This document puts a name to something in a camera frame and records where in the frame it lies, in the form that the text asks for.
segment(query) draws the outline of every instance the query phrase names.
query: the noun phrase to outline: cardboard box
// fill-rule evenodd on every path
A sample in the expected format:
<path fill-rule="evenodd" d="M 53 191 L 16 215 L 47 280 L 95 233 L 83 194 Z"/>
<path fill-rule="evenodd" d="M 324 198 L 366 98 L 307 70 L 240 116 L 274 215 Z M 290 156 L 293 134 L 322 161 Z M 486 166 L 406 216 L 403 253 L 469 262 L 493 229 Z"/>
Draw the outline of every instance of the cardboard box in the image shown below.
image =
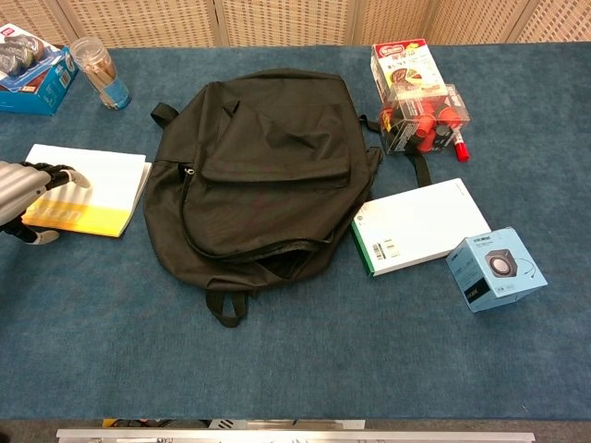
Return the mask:
<path fill-rule="evenodd" d="M 10 23 L 0 27 L 0 42 L 8 35 L 36 37 Z M 45 47 L 39 62 L 17 77 L 0 72 L 0 112 L 53 115 L 64 99 L 78 69 L 67 48 L 39 40 Z"/>
<path fill-rule="evenodd" d="M 447 263 L 472 312 L 516 302 L 548 284 L 513 228 L 464 239 Z"/>
<path fill-rule="evenodd" d="M 370 65 L 382 102 L 390 100 L 392 85 L 398 89 L 398 99 L 447 94 L 424 39 L 374 44 Z"/>
<path fill-rule="evenodd" d="M 462 239 L 490 232 L 459 178 L 368 201 L 352 227 L 371 276 L 445 257 Z"/>

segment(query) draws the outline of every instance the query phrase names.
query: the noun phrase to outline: clear cup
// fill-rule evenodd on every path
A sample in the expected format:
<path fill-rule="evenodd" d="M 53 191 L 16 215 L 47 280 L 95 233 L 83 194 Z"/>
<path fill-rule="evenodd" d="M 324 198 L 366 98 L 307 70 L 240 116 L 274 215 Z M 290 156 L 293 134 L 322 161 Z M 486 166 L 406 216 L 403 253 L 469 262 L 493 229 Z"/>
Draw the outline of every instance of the clear cup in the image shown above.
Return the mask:
<path fill-rule="evenodd" d="M 74 62 L 110 109 L 123 109 L 131 96 L 117 75 L 115 64 L 103 43 L 96 37 L 82 37 L 70 45 Z"/>

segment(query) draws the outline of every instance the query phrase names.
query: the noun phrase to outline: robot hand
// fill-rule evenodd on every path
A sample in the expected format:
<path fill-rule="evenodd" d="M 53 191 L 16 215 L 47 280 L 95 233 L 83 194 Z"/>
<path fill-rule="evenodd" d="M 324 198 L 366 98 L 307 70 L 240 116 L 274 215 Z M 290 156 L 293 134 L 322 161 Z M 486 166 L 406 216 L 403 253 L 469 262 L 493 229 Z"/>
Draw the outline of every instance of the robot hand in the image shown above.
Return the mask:
<path fill-rule="evenodd" d="M 22 216 L 45 192 L 68 182 L 90 187 L 84 175 L 63 164 L 0 162 L 0 232 L 15 235 L 32 245 L 53 242 L 59 233 L 37 233 L 22 222 Z"/>

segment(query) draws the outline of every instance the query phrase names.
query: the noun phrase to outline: table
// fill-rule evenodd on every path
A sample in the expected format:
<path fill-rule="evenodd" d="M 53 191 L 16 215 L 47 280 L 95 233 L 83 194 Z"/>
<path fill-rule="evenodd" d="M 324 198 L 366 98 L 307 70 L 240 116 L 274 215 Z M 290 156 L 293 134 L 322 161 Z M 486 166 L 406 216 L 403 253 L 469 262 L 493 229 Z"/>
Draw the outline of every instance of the table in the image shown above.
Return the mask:
<path fill-rule="evenodd" d="M 493 229 L 521 235 L 549 286 L 472 314 L 444 260 L 367 277 L 351 236 L 319 277 L 267 291 L 226 329 L 151 251 L 141 204 L 125 235 L 33 247 L 0 236 L 0 417 L 591 419 L 591 44 L 433 47 L 472 115 L 462 177 Z M 113 50 L 133 101 L 103 108 L 82 76 L 54 117 L 0 115 L 0 158 L 33 143 L 145 153 L 152 107 L 207 82 L 289 66 L 379 99 L 368 47 Z M 370 134 L 368 144 L 379 141 Z M 384 197 L 416 186 L 387 157 Z"/>

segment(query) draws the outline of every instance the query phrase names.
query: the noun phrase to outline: white notebook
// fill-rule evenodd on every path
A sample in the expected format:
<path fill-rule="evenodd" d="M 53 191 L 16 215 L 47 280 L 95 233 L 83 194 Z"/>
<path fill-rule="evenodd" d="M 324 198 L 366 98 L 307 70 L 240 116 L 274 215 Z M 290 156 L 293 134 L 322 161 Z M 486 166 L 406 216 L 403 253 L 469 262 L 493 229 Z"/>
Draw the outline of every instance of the white notebook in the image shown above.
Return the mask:
<path fill-rule="evenodd" d="M 47 145 L 34 145 L 27 162 L 71 166 L 90 188 L 68 183 L 51 189 L 27 209 L 26 224 L 112 237 L 126 229 L 151 169 L 145 155 Z"/>

